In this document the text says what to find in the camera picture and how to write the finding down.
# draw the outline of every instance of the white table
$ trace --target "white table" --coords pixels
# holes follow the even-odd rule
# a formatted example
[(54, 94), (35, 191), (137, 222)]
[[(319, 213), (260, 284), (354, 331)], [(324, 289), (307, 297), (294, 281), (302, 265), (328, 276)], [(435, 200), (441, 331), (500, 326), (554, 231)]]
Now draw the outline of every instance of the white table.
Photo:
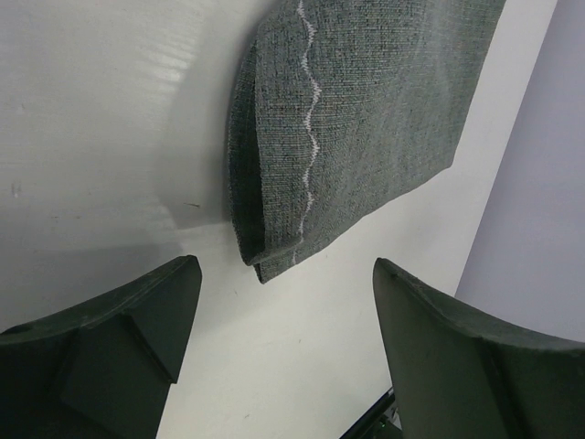
[(0, 329), (197, 255), (161, 438), (334, 439), (389, 387), (373, 263), (454, 294), (556, 0), (508, 0), (451, 169), (261, 286), (223, 209), (223, 137), (270, 3), (0, 5)]

